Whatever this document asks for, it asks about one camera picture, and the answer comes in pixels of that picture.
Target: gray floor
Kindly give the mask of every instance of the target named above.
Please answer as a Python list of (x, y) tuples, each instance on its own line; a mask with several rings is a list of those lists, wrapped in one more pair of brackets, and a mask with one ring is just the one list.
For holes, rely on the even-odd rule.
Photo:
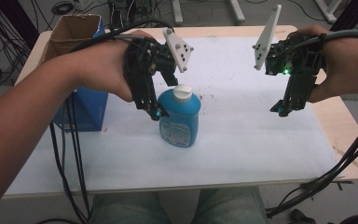
[[(98, 6), (103, 2), (94, 1), (93, 6)], [(313, 18), (323, 19), (324, 16), (313, 1), (296, 0), (304, 10)], [(29, 17), (35, 21), (34, 10), (29, 0), (20, 0)], [(39, 1), (47, 20), (51, 20), (51, 7), (60, 1)], [(330, 28), (331, 24), (326, 21), (316, 21), (304, 14), (302, 9), (291, 1), (268, 0), (261, 4), (251, 4), (244, 0), (239, 0), (241, 9), (245, 15), (246, 22), (242, 25), (264, 25), (269, 17), (270, 9), (277, 5), (282, 5), (282, 13), (278, 24), (294, 25), (304, 27), (310, 24), (320, 24), (324, 28)], [(342, 1), (338, 7), (337, 15), (342, 12), (346, 1)], [(236, 25), (232, 9), (228, 1), (207, 0), (207, 1), (181, 1), (184, 24), (182, 26), (231, 26)], [(160, 3), (162, 19), (174, 25), (172, 14), (172, 4), (164, 0)], [(103, 22), (108, 23), (109, 12), (107, 5), (96, 7), (89, 13), (100, 14)], [(41, 20), (39, 15), (39, 30), (44, 31), (46, 23)], [(4, 54), (0, 53), (0, 67), (10, 70), (9, 63)], [(5, 86), (0, 86), (0, 95), (9, 90), (10, 82)], [(358, 121), (358, 96), (346, 96), (343, 98), (353, 117)], [(295, 185), (276, 185), (260, 187), (266, 207), (274, 206), (279, 203), (282, 197)], [(160, 193), (160, 199), (172, 223), (185, 224), (191, 220), (197, 204), (198, 190), (172, 190)], [(335, 222), (339, 223), (345, 217), (358, 214), (358, 181), (351, 185), (343, 185), (339, 189), (337, 184), (330, 185), (323, 192), (306, 200), (296, 208), (303, 211), (307, 216), (316, 219), (317, 223)], [(288, 212), (282, 213), (270, 220), (270, 223), (288, 223)], [(45, 198), (25, 198), (11, 199), (0, 202), (0, 223), (36, 223), (37, 221), (52, 218), (67, 217), (76, 220), (70, 204), (63, 196)]]

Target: jeans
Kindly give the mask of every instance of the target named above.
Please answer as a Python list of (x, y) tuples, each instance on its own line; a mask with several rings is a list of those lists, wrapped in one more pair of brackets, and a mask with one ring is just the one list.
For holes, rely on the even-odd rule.
[[(94, 197), (92, 224), (169, 224), (156, 192)], [(268, 223), (258, 188), (202, 189), (191, 224)]]

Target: cardboard box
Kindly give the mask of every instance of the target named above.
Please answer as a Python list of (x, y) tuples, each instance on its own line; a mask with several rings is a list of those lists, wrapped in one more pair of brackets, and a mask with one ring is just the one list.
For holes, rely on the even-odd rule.
[[(98, 15), (62, 16), (51, 33), (41, 63), (69, 53), (80, 43), (102, 34), (104, 34), (103, 22)], [(108, 93), (79, 87), (74, 95), (77, 129), (80, 132), (100, 131)], [(60, 128), (70, 131), (67, 113), (63, 114), (61, 108), (53, 121)]]

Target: bottle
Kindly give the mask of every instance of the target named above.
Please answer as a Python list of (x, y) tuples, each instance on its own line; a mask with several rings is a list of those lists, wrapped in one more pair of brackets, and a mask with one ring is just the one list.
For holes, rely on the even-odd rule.
[(191, 147), (199, 129), (200, 99), (191, 87), (179, 84), (174, 89), (163, 92), (158, 102), (169, 116), (159, 120), (161, 137), (178, 147)]

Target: white cap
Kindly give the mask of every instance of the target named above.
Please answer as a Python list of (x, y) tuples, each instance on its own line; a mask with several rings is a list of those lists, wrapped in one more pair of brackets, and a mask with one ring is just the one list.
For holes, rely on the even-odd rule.
[(191, 99), (191, 87), (185, 84), (179, 84), (173, 89), (173, 98), (178, 103), (185, 103)]

